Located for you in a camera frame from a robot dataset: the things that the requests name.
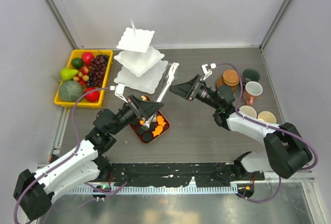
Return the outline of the pink mug lying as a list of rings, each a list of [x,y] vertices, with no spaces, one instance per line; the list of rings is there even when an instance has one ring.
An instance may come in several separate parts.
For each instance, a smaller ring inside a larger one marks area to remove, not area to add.
[[[251,106],[241,106],[239,108],[239,111],[242,112],[243,114],[252,117],[252,118],[256,118],[257,117],[257,112],[256,110],[251,107]]]

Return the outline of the dark purple grape bunch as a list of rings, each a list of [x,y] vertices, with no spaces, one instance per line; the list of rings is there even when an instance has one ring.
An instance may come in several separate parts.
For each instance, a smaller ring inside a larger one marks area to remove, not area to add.
[[[109,61],[108,55],[97,55],[89,70],[89,80],[87,87],[102,87],[104,76]]]

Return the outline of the green lime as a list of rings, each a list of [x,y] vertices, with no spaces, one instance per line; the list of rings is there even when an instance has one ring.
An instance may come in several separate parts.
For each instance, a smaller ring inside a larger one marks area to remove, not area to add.
[[[73,68],[79,70],[82,66],[84,66],[84,63],[81,58],[76,57],[71,60],[71,65]]]

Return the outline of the small red cherry cluster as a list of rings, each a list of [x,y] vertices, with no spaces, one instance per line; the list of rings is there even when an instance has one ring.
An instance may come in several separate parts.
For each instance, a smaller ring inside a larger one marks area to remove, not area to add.
[[[72,80],[78,82],[82,87],[86,87],[89,80],[89,68],[86,66],[81,67],[78,74]]]

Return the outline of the green pear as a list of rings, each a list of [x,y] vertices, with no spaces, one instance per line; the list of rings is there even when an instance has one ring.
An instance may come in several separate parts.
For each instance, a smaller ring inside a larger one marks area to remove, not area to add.
[[[60,76],[62,81],[69,81],[72,80],[73,77],[75,77],[78,74],[78,70],[76,69],[70,69],[70,68],[63,68],[60,71]]]

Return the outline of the stack of wooden coasters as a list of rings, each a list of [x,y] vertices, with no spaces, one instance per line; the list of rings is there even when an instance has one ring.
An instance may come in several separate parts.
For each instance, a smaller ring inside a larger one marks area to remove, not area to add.
[[[220,77],[216,82],[216,89],[220,86],[227,85],[229,86],[232,91],[235,91],[237,89],[237,86],[239,84],[239,76],[238,73],[235,70],[226,70],[222,77]]]

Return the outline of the metal tweezers tongs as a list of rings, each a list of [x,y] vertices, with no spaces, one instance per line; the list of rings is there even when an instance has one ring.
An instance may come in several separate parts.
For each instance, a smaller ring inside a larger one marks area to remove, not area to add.
[[[165,98],[167,92],[170,90],[171,85],[173,82],[179,77],[180,73],[182,71],[182,68],[179,63],[169,63],[166,66],[166,69],[162,76],[162,84],[161,88],[159,89],[159,92],[155,98],[154,102],[162,102]],[[150,125],[156,116],[156,112],[153,115],[150,115],[149,118],[145,118],[144,124],[142,124],[142,129],[145,131],[148,131],[150,128]]]

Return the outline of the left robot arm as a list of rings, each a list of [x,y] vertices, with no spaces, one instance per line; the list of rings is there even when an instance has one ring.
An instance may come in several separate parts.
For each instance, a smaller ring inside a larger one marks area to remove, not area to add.
[[[115,144],[114,136],[133,121],[150,118],[163,105],[130,95],[117,113],[100,110],[93,122],[94,128],[71,151],[35,172],[28,169],[21,172],[13,193],[17,202],[14,222],[19,222],[20,208],[33,221],[44,215],[66,192],[96,179],[106,181],[112,167],[103,154]]]

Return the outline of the black round cookie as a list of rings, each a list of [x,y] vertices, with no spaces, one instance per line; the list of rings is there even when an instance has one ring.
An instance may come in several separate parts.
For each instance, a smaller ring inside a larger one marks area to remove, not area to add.
[[[153,135],[151,133],[145,133],[143,135],[143,142],[149,143],[153,139]]]

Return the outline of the yellow plastic fruit bin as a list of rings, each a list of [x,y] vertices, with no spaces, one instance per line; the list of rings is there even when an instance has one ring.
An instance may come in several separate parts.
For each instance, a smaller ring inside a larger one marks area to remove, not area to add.
[[[84,93],[106,87],[112,65],[111,50],[73,50],[67,67],[62,69],[54,103],[72,107]]]

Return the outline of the red apple at back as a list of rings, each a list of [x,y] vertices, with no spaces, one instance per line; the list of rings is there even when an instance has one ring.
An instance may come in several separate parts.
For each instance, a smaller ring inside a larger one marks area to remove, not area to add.
[[[95,59],[93,53],[91,52],[84,52],[82,55],[81,55],[81,59],[84,63],[84,65],[86,66],[90,66],[93,62],[93,60]]]

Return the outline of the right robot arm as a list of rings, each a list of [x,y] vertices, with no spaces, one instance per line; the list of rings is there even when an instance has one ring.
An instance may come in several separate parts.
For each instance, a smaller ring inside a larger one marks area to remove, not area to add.
[[[264,153],[244,154],[240,163],[235,165],[234,174],[241,180],[255,171],[273,171],[288,179],[313,159],[294,125],[270,124],[245,115],[233,106],[235,97],[227,85],[213,91],[200,75],[196,75],[188,82],[172,85],[170,91],[188,101],[197,99],[214,108],[214,121],[219,127],[239,132],[264,145]]]

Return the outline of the pink mug upright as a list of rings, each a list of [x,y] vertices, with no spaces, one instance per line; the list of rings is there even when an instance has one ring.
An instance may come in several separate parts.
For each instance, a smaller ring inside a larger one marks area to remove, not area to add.
[[[260,83],[251,81],[246,83],[245,89],[242,95],[242,100],[246,105],[252,106],[256,98],[263,93],[263,87]]]

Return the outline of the orange fish cookie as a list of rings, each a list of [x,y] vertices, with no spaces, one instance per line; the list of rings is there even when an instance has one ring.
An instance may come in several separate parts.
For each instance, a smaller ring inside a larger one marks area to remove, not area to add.
[[[153,137],[159,136],[163,132],[163,126],[158,125],[153,131]]]

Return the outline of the red apple at front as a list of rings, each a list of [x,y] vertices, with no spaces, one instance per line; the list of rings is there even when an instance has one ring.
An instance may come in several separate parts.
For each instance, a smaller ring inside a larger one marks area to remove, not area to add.
[[[94,87],[88,87],[84,91],[84,98],[89,102],[98,102],[100,98],[99,90],[96,90]]]

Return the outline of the green melon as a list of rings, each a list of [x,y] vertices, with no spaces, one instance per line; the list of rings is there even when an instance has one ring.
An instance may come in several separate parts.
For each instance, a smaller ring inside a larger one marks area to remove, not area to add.
[[[76,81],[65,81],[58,90],[59,97],[65,102],[76,102],[84,93],[84,89]]]

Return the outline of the white three-tier serving stand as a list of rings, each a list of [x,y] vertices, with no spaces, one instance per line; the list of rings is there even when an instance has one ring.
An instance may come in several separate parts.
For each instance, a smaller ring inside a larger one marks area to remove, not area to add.
[[[133,21],[123,32],[116,48],[120,50],[114,59],[122,66],[114,83],[153,94],[168,65],[164,54],[152,45],[154,31],[138,29]]]

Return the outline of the cream cup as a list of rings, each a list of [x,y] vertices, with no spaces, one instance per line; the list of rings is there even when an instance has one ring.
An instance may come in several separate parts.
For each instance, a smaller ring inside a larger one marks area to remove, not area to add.
[[[261,121],[270,123],[270,124],[276,124],[277,119],[275,115],[269,111],[261,111],[258,115],[257,118]]]

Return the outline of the dark green mug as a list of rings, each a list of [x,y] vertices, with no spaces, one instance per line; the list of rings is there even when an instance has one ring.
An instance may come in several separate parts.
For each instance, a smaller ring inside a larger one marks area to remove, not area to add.
[[[251,82],[251,81],[259,82],[261,78],[260,73],[253,68],[245,69],[242,73],[242,76],[245,82]]]

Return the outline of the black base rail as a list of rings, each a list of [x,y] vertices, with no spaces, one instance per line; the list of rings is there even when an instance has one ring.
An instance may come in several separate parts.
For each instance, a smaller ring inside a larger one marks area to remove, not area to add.
[[[262,181],[262,172],[245,172],[237,164],[202,163],[114,163],[107,180],[127,187],[187,187],[194,180],[197,187],[229,186],[234,181]]]

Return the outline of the red lacquer snack tray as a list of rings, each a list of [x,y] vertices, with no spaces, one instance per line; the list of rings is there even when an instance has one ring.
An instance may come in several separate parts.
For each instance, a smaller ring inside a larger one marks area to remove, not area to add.
[[[154,117],[148,131],[145,131],[145,130],[142,129],[142,124],[144,124],[143,120],[136,119],[131,124],[129,124],[129,126],[132,129],[132,131],[135,133],[137,138],[140,140],[140,142],[143,143],[143,144],[149,144],[149,143],[155,141],[158,137],[160,137],[161,135],[163,135],[165,132],[167,132],[170,129],[170,122],[166,119],[166,117],[160,111],[156,112],[156,116]],[[152,131],[158,125],[163,126],[163,132],[159,136],[153,137],[153,139],[149,143],[144,143],[143,142],[143,135],[145,133],[151,133],[152,134]]]

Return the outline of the red apple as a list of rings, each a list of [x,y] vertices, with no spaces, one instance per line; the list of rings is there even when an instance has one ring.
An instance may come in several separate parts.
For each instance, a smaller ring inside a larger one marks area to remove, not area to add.
[[[84,98],[89,102],[98,102],[100,98],[99,90],[96,90],[94,87],[88,87],[84,91]]]
[[[93,53],[91,52],[84,52],[82,55],[81,55],[81,59],[84,63],[84,65],[86,66],[90,66],[93,62],[93,60],[95,59]]]

